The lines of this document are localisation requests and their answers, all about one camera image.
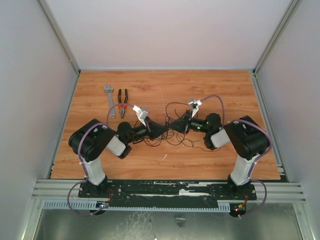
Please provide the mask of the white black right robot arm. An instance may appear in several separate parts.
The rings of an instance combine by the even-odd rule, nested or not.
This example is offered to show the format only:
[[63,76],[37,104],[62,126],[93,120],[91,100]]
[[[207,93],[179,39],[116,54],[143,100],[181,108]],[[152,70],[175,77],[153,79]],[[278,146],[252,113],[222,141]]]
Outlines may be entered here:
[[237,158],[224,187],[232,199],[239,199],[249,193],[257,162],[273,147],[269,134],[248,115],[223,124],[217,113],[210,113],[205,119],[199,119],[192,117],[191,111],[187,110],[170,123],[168,128],[182,134],[187,134],[190,130],[205,133],[204,145],[211,151],[232,144]]

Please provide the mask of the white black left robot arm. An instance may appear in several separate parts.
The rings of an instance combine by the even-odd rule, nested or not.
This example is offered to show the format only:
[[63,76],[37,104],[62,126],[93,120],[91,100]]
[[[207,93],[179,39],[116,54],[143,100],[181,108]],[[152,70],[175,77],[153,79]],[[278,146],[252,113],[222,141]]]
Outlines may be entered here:
[[108,177],[101,164],[100,155],[104,150],[124,159],[132,150],[130,143],[143,141],[146,138],[154,140],[168,130],[167,126],[158,124],[149,117],[136,127],[123,121],[117,130],[94,118],[78,129],[68,140],[68,145],[78,156],[85,173],[78,196],[103,198],[112,194],[113,188],[108,183]]

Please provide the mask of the black zip tie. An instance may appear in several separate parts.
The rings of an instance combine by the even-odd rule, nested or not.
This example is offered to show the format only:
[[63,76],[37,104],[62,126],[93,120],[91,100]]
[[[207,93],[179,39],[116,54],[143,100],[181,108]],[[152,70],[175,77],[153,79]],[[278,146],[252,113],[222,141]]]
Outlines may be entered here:
[[169,121],[170,121],[170,119],[169,119],[167,116],[165,116],[164,126],[165,126],[165,129],[166,129],[166,130],[168,130],[168,129],[169,129],[169,127],[168,127],[168,125],[169,125]]

